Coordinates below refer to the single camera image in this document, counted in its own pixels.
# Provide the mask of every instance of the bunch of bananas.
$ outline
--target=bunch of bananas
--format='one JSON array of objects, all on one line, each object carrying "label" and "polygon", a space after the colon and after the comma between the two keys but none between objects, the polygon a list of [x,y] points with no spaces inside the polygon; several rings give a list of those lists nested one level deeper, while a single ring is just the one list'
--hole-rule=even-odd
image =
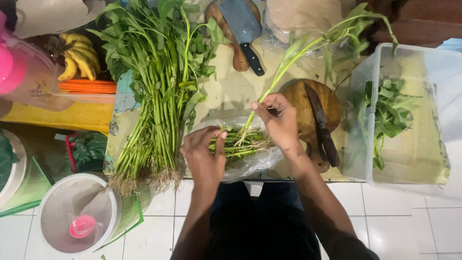
[{"label": "bunch of bananas", "polygon": [[88,77],[91,81],[95,81],[96,75],[101,72],[101,65],[91,41],[77,33],[63,33],[60,34],[60,38],[66,45],[64,51],[66,70],[58,77],[58,80],[72,79],[77,73],[78,67],[82,78]]}]

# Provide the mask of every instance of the white tile floor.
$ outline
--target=white tile floor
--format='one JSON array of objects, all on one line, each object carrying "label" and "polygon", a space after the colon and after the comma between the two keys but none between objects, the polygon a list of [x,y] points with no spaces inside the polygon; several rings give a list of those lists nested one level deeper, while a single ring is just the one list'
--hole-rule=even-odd
[{"label": "white tile floor", "polygon": [[[328,184],[345,207],[358,238],[381,260],[462,260],[462,202],[381,190],[368,184]],[[193,189],[157,194],[145,221],[125,237],[74,260],[167,260],[176,244]],[[261,186],[247,185],[256,194]],[[40,209],[0,218],[0,260],[72,260],[40,237]],[[322,259],[328,259],[322,252]]]}]

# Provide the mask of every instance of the cleaver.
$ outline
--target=cleaver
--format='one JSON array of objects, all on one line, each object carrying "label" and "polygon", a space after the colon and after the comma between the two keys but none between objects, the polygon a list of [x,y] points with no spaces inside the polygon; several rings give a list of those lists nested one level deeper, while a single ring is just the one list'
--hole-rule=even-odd
[{"label": "cleaver", "polygon": [[261,36],[261,25],[249,6],[245,0],[225,0],[218,3],[218,8],[236,37],[237,43],[241,46],[250,67],[257,76],[263,76],[265,72],[260,61],[250,48],[250,43]]}]

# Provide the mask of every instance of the black shirt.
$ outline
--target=black shirt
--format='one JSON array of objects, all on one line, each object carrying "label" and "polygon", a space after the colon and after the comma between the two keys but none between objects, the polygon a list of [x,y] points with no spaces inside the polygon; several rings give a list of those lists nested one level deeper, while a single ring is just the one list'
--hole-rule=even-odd
[{"label": "black shirt", "polygon": [[[210,231],[206,259],[321,259],[318,239],[307,228],[303,211],[287,205],[226,205],[212,213]],[[330,260],[379,259],[354,237],[338,239],[333,248]]]}]

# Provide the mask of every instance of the fingernail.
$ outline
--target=fingernail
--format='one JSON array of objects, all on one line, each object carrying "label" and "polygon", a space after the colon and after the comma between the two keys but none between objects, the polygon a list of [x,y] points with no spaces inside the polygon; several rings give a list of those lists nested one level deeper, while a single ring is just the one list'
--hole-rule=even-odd
[{"label": "fingernail", "polygon": [[252,105],[251,105],[251,107],[252,107],[252,110],[256,110],[257,107],[258,107],[258,103],[257,103],[257,102],[253,102]]}]

